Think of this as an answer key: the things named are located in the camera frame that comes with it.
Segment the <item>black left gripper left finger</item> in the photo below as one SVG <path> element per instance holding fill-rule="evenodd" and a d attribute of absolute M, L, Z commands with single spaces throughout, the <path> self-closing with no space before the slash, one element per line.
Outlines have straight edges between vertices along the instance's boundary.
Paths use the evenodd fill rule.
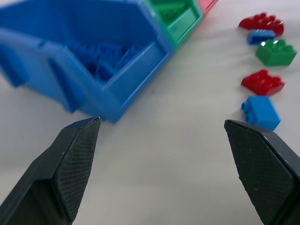
<path fill-rule="evenodd" d="M 72 225 L 90 177 L 101 120 L 63 128 L 0 205 L 0 225 Z"/>

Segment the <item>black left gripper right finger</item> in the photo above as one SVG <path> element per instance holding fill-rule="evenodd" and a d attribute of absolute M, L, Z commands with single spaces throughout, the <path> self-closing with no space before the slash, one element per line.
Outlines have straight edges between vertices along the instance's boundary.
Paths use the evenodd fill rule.
<path fill-rule="evenodd" d="M 300 225 L 300 157 L 273 131 L 226 120 L 239 179 L 264 225 Z"/>

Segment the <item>large blue building brick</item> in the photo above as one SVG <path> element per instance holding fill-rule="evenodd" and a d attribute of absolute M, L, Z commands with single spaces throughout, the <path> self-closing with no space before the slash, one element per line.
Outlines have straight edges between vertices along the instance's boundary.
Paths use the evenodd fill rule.
<path fill-rule="evenodd" d="M 272 102 L 266 96 L 249 96 L 241 104 L 241 110 L 247 123 L 266 130 L 274 131 L 281 122 Z"/>

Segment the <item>red toy building brick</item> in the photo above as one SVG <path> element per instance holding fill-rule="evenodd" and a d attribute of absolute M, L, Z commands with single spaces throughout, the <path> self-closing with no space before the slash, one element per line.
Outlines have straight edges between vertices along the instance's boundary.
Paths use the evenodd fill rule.
<path fill-rule="evenodd" d="M 272 76 L 268 70 L 262 69 L 244 77 L 241 86 L 259 96 L 272 96 L 280 92 L 285 82 L 279 76 Z"/>
<path fill-rule="evenodd" d="M 239 27 L 246 30 L 272 30 L 276 37 L 283 35 L 285 30 L 282 20 L 278 19 L 276 15 L 268 15 L 266 12 L 244 18 L 239 23 Z"/>

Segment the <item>blue plastic storage bin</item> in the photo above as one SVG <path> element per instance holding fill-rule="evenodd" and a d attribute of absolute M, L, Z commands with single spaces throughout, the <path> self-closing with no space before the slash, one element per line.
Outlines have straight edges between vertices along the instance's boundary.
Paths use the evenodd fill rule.
<path fill-rule="evenodd" d="M 146 48 L 108 81 L 91 75 L 68 48 L 87 44 Z M 22 0 L 0 6 L 0 69 L 25 86 L 117 122 L 174 52 L 145 4 L 121 0 Z"/>

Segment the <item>green toy building brick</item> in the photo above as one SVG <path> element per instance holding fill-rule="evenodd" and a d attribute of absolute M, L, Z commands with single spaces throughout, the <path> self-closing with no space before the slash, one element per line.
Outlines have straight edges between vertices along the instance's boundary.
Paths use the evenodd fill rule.
<path fill-rule="evenodd" d="M 268 39 L 261 42 L 256 50 L 256 57 L 267 67 L 287 67 L 294 60 L 298 51 L 285 39 Z"/>

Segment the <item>blue bricks pile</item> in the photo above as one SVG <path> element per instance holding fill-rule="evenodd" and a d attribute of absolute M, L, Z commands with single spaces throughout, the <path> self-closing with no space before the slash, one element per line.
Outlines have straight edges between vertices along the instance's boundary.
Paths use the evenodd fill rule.
<path fill-rule="evenodd" d="M 78 41 L 69 41 L 67 46 L 91 75 L 101 81 L 108 81 L 146 48 L 142 45 L 87 44 Z"/>

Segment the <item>small blue building brick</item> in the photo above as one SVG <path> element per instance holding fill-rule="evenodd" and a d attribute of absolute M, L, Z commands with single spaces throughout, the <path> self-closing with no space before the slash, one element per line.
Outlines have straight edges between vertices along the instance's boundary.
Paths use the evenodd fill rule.
<path fill-rule="evenodd" d="M 261 42 L 268 39 L 274 39 L 276 34 L 272 30 L 250 30 L 247 36 L 247 43 L 249 45 L 259 45 Z"/>

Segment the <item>green plastic storage bin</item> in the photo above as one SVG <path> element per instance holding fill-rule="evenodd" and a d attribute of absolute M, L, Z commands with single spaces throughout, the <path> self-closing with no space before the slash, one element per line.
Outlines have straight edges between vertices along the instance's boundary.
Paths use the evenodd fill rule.
<path fill-rule="evenodd" d="M 150 14 L 158 22 L 163 32 L 169 38 L 174 49 L 178 49 L 183 42 L 190 36 L 194 29 L 203 19 L 203 12 L 199 8 L 196 0 L 185 0 L 189 3 L 188 8 L 173 22 L 163 21 L 159 12 L 154 8 L 151 0 L 144 0 Z"/>

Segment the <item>red plastic storage bin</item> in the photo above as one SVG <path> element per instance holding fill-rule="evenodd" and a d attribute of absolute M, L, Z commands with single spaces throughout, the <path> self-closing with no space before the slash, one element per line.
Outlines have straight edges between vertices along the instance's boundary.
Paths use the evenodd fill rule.
<path fill-rule="evenodd" d="M 215 6 L 219 0 L 196 0 L 204 15 L 207 15 L 209 11 Z"/>

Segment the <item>green brick in bin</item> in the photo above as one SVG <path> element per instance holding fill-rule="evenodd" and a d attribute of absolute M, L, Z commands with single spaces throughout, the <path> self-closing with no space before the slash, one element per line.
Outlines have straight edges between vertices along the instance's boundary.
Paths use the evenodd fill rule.
<path fill-rule="evenodd" d="M 189 6 L 185 0 L 151 0 L 151 2 L 166 23 L 173 22 Z"/>

